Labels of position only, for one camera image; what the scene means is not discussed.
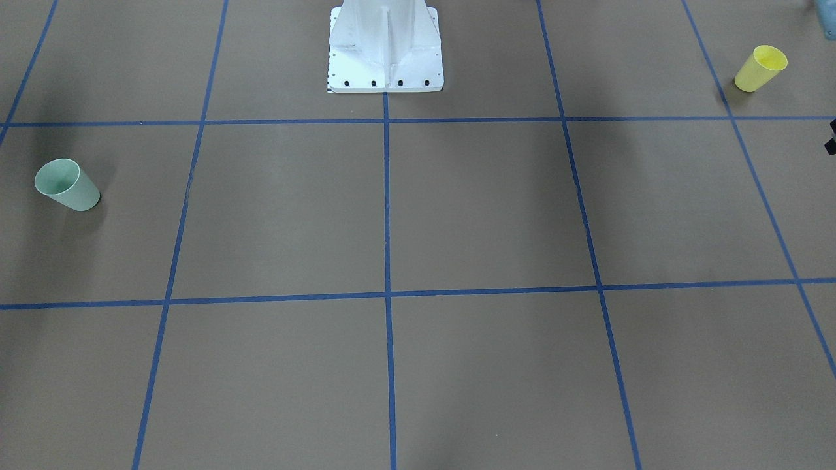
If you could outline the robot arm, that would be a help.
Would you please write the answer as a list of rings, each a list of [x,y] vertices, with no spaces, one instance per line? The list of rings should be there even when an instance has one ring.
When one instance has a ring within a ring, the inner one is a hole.
[[[835,42],[835,1],[815,0],[813,3],[824,38],[830,42]],[[832,137],[824,144],[824,148],[828,155],[833,157],[835,155],[835,119],[830,121],[829,126]]]

